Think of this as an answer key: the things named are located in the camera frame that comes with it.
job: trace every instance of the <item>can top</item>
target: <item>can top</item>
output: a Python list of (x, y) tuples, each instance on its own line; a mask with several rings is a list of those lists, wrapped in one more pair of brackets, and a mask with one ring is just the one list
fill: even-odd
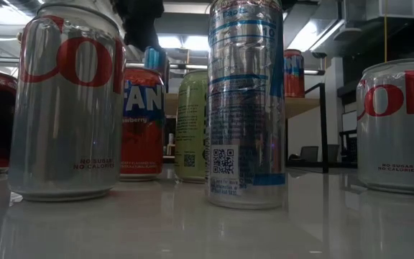
[[(220, 0), (214, 0), (213, 2), (212, 2), (212, 4), (210, 5), (210, 14), (213, 14), (213, 9), (215, 8), (215, 4), (217, 3), (217, 2), (219, 2)], [(282, 3), (280, 2), (280, 1), (276, 1), (276, 0), (270, 0), (270, 1), (273, 1), (273, 2), (275, 2), (276, 4), (278, 4), (279, 5), (279, 7), (280, 8), (282, 8)]]
[(373, 65), (367, 69), (364, 70), (363, 74), (370, 72), (371, 70), (375, 69), (375, 68), (380, 68), (382, 66), (386, 66), (386, 65), (397, 65), (397, 64), (401, 64), (401, 63), (409, 63), (409, 62), (414, 62), (414, 58), (407, 58), (407, 59), (401, 59), (401, 60), (393, 60), (393, 61), (389, 61), (386, 63), (380, 63), (380, 64), (376, 64)]
[(294, 50), (294, 49), (288, 49), (288, 50), (284, 50), (284, 55), (289, 55), (289, 54), (291, 54), (291, 55), (294, 55), (294, 54), (296, 54), (296, 55), (301, 55), (301, 51), (299, 51), (299, 50)]
[(183, 77), (185, 77), (185, 76), (187, 76), (189, 74), (192, 74), (192, 73), (199, 73), (199, 72), (207, 72), (207, 69), (196, 69), (194, 71), (189, 71)]
[(118, 28), (118, 25), (116, 24), (116, 22), (114, 22), (111, 18), (109, 18), (109, 17), (108, 17), (108, 16), (106, 16), (105, 14), (102, 14), (102, 13), (100, 13), (100, 12), (98, 12), (98, 11), (96, 11), (96, 10), (92, 9), (92, 8), (88, 8), (88, 7), (85, 7), (85, 6), (79, 6), (79, 5), (76, 5), (76, 4), (65, 4), (65, 3), (46, 3), (46, 4), (43, 4), (43, 5), (42, 5), (42, 6), (41, 6), (38, 10), (37, 10), (36, 15), (37, 15), (37, 14), (39, 14), (39, 12), (40, 12), (42, 9), (47, 8), (47, 7), (53, 7), (53, 6), (71, 7), (71, 8), (81, 9), (81, 10), (83, 10), (83, 11), (90, 12), (90, 13), (92, 13), (92, 14), (98, 15), (98, 16), (100, 16), (101, 18), (103, 18), (103, 19), (105, 19), (106, 21), (108, 21), (109, 23), (111, 23), (111, 24), (113, 25), (113, 27), (115, 27), (115, 28), (119, 31), (119, 28)]
[(137, 67), (137, 66), (130, 66), (130, 67), (126, 68), (126, 69), (132, 69), (132, 70), (137, 69), (137, 70), (149, 71), (149, 72), (152, 72), (152, 73), (157, 74), (158, 76), (161, 76), (161, 73), (159, 71), (154, 70), (154, 69), (151, 69), (151, 68), (143, 68), (143, 67)]

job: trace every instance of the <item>glossy table surface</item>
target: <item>glossy table surface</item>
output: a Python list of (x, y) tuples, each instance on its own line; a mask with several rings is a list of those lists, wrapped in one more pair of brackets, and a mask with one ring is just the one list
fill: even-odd
[(331, 172), (288, 169), (282, 208), (261, 211), (209, 204), (171, 165), (158, 181), (63, 203), (23, 201), (0, 175), (0, 258), (414, 259), (414, 196)]

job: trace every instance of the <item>tall slim can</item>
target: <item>tall slim can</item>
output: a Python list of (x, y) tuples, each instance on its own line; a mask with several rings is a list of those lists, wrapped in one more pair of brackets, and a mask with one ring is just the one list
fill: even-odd
[(278, 0), (217, 0), (210, 12), (208, 200), (281, 206), (284, 175), (282, 8)]

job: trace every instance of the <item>shelf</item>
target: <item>shelf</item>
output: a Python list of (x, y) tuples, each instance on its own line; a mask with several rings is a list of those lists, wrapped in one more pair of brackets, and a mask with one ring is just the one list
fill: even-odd
[(285, 118), (295, 117), (303, 112), (307, 112), (320, 105), (319, 99), (309, 98), (286, 98), (285, 99)]
[[(295, 117), (320, 105), (319, 99), (309, 98), (286, 98), (285, 118)], [(165, 94), (165, 115), (169, 118), (177, 116), (178, 95)]]

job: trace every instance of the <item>ceiling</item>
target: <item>ceiling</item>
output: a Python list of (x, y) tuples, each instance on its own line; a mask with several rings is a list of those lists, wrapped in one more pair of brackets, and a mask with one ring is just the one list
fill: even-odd
[[(35, 15), (35, 11), (42, 2), (62, 1), (70, 3), (85, 4), (91, 8), (100, 10), (105, 15), (111, 17), (117, 24), (121, 24), (120, 18), (115, 15), (109, 0), (0, 0), (0, 57), (18, 58), (19, 43), (15, 39), (18, 32), (21, 32), (24, 25)], [(329, 57), (350, 55), (353, 50), (362, 51), (371, 44), (381, 40), (382, 20), (365, 20), (365, 10), (358, 8), (359, 2), (374, 0), (346, 0), (352, 8), (349, 12), (348, 25), (362, 28), (363, 34), (360, 39), (338, 42), (334, 40), (333, 33), (327, 41), (321, 44), (315, 51), (327, 53)], [(338, 0), (313, 0), (296, 1), (284, 0), (285, 3), (296, 2), (296, 4), (286, 11), (284, 21), (285, 47), (297, 45), (298, 35), (308, 24), (312, 26), (313, 36), (320, 37), (327, 33), (327, 29), (333, 27), (340, 18), (346, 18), (343, 6)], [(186, 40), (189, 35), (208, 34), (208, 11), (211, 1), (209, 0), (170, 0), (164, 1), (165, 13), (155, 22), (155, 27), (159, 35), (174, 35), (180, 40)], [(390, 31), (393, 33), (404, 26), (406, 21), (399, 20), (392, 22)], [(129, 59), (131, 61), (141, 61), (142, 53), (133, 47), (129, 48)], [(168, 55), (173, 63), (186, 63), (207, 65), (207, 51), (187, 51), (179, 49), (168, 49)], [(314, 58), (310, 52), (303, 54), (307, 69), (319, 69), (321, 61)], [(0, 66), (0, 71), (14, 73), (13, 68)]]

